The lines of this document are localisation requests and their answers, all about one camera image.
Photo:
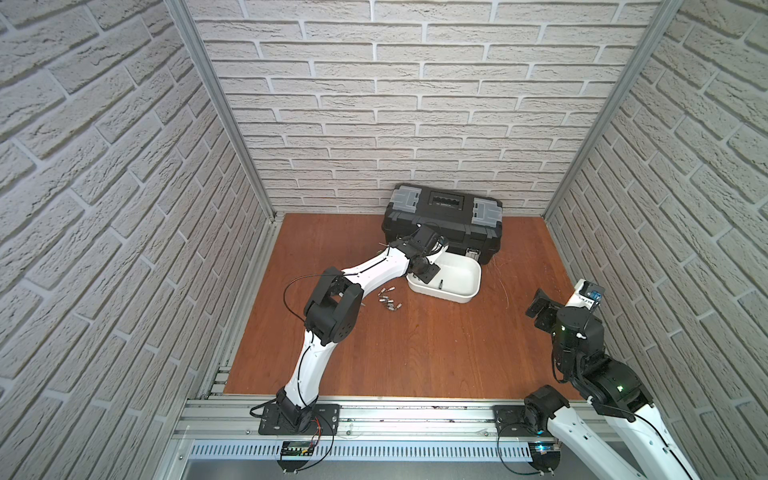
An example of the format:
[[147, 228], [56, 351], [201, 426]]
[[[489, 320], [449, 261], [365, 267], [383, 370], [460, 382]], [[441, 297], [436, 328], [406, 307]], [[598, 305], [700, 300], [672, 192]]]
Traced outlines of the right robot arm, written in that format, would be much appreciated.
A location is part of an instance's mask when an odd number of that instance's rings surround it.
[[627, 364], [612, 358], [595, 311], [604, 288], [580, 280], [564, 304], [537, 290], [526, 314], [551, 338], [551, 367], [559, 383], [578, 391], [632, 453], [630, 464], [585, 423], [554, 387], [524, 400], [527, 428], [562, 442], [600, 479], [695, 479], [691, 462], [666, 428], [649, 389]]

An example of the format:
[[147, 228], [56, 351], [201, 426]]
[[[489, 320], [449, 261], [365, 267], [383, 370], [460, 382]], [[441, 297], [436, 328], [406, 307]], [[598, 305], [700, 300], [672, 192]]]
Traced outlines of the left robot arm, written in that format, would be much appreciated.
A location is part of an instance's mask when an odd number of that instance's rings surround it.
[[444, 236], [421, 225], [366, 262], [346, 269], [329, 267], [319, 275], [304, 308], [299, 358], [290, 380], [276, 394], [282, 417], [296, 430], [312, 421], [327, 364], [335, 347], [351, 334], [365, 296], [407, 274], [431, 281], [440, 271], [436, 260], [448, 246]]

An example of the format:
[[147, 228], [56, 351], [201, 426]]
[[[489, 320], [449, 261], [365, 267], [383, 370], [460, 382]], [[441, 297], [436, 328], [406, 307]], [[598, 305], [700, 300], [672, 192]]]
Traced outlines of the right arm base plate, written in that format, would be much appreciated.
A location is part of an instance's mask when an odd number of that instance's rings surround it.
[[547, 425], [555, 411], [535, 405], [495, 405], [492, 413], [500, 437], [549, 436]]

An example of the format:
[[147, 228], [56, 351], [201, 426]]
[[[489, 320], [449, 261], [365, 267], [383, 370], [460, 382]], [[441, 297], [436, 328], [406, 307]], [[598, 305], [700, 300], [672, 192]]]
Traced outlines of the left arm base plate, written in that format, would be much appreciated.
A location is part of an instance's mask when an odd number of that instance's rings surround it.
[[264, 436], [310, 436], [316, 433], [333, 436], [338, 431], [340, 410], [339, 404], [316, 403], [310, 410], [302, 410], [293, 420], [272, 402], [258, 414], [258, 433]]

